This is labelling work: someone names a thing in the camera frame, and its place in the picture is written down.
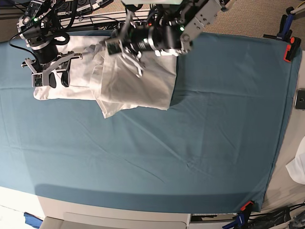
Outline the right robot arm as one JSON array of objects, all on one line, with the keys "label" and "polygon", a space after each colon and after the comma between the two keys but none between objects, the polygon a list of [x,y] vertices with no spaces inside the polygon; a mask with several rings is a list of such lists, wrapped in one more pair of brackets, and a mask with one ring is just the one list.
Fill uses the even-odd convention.
[{"label": "right robot arm", "polygon": [[69,87],[71,61],[82,57],[82,54],[73,51],[58,51],[58,46],[70,41],[67,31],[74,23],[78,1],[72,3],[71,19],[65,28],[61,27],[57,15],[63,4],[62,0],[32,0],[17,23],[17,36],[26,42],[24,51],[34,57],[26,58],[22,63],[22,67],[27,66],[32,72],[33,87],[56,88],[57,73],[61,75],[61,84]]}]

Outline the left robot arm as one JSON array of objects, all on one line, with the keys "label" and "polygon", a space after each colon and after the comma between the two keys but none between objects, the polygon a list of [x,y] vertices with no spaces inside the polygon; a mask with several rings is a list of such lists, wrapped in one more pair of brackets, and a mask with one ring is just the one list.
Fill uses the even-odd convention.
[{"label": "left robot arm", "polygon": [[106,44],[110,55],[120,54],[142,77],[143,52],[157,56],[187,54],[193,41],[219,12],[229,11],[233,0],[124,0],[123,25]]}]

